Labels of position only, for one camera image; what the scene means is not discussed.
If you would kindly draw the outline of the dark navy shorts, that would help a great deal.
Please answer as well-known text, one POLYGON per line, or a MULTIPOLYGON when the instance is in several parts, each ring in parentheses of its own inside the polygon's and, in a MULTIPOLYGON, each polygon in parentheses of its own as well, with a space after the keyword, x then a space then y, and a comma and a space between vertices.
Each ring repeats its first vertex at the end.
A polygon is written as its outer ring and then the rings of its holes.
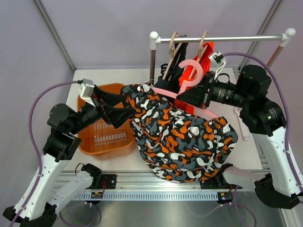
POLYGON ((175 56, 168 75, 165 80, 162 79, 165 69, 168 63, 162 64, 160 66, 160 76, 158 77, 157 82, 155 83, 155 87, 165 89, 167 91, 178 93, 179 92, 179 81, 178 79, 181 77, 184 69, 179 67, 179 64, 185 60, 186 52, 187 52, 188 43, 182 43, 181 48, 179 49, 177 55, 175 56))

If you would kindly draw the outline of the beige hanger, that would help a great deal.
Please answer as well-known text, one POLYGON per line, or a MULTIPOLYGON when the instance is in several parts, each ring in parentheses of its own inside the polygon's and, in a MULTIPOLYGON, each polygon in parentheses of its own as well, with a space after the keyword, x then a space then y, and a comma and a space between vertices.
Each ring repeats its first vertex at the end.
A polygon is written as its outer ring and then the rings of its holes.
POLYGON ((174 39, 178 37, 178 32, 174 32, 172 37, 171 37, 171 41, 169 43, 169 54, 170 54, 170 60, 168 62, 168 65, 165 69, 165 72, 164 72, 164 75, 162 77, 163 80, 166 79, 167 75, 168 75, 168 72, 170 70, 170 67, 172 65, 172 62, 175 58, 175 56, 177 55, 179 49, 181 48, 182 46, 182 43, 178 43, 177 47, 175 48, 175 45, 174 45, 174 39))
POLYGON ((198 50, 198 58, 197 58, 197 61, 200 61, 201 57, 203 56, 205 50, 204 50, 204 47, 203 47, 203 43, 204 43, 204 39, 205 37, 207 36, 208 34, 208 31, 205 31, 201 37, 201 40, 200 40, 200 43, 199 43, 199 50, 198 50))

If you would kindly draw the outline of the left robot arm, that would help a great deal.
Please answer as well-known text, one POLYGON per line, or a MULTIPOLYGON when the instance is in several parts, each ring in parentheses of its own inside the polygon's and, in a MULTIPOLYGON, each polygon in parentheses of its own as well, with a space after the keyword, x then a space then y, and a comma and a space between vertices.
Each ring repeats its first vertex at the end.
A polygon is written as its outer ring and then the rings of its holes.
POLYGON ((119 128, 134 114, 132 108, 119 104, 126 96, 106 92, 96 85, 80 82, 82 108, 76 112, 66 104, 57 104, 49 112, 50 135, 42 151, 37 152, 38 169, 19 202, 4 210, 3 216, 11 224, 22 227, 50 227, 61 210, 87 188, 105 186, 102 171, 85 164, 79 173, 57 192, 54 184, 74 156, 81 139, 77 134, 98 120, 119 128))

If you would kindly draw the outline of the camouflage patterned shorts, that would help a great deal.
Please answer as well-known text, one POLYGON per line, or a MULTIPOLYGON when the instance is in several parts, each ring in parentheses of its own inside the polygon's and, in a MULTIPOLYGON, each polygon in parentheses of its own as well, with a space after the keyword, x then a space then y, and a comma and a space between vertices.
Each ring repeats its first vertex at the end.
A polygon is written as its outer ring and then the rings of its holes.
POLYGON ((125 108, 135 110, 130 128, 145 164, 174 183, 205 181, 218 174, 238 135, 224 117, 206 120, 177 108, 149 84, 124 86, 125 108))

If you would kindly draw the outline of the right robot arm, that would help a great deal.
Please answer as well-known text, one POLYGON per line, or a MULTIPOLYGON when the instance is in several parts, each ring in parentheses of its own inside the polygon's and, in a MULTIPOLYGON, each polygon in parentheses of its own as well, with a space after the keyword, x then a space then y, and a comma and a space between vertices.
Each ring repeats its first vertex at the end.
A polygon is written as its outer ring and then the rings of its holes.
POLYGON ((240 119, 260 145, 270 172, 255 174, 225 164, 214 176, 214 182, 221 188, 229 184, 239 186, 254 192, 268 207, 290 210, 302 196, 296 180, 299 170, 285 140, 283 111, 267 98, 271 81, 258 65, 244 66, 236 84, 220 82, 213 71, 208 71, 196 86, 179 94, 177 100, 201 108, 207 108, 212 101, 240 108, 240 119))

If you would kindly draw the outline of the pink plastic hanger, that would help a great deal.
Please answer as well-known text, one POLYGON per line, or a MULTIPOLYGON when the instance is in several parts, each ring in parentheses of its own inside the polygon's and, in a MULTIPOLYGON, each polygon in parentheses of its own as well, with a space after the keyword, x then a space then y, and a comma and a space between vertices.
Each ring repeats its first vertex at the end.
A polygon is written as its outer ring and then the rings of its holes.
POLYGON ((184 60, 179 64, 180 68, 184 68, 185 66, 186 66, 185 74, 187 71, 189 71, 190 74, 188 77, 181 76, 181 86, 179 87, 179 91, 177 93, 171 92, 168 89, 162 89, 157 87, 151 87, 151 88, 157 94, 175 99, 174 101, 175 106, 185 111, 186 113, 195 114, 198 116, 207 115, 210 118, 218 118, 218 116, 212 111, 194 107, 193 105, 190 105, 185 101, 177 100, 178 95, 181 95, 185 93, 187 90, 189 90, 190 88, 193 88, 194 86, 198 85, 199 82, 202 81, 202 78, 204 76, 203 67, 197 61, 184 60))

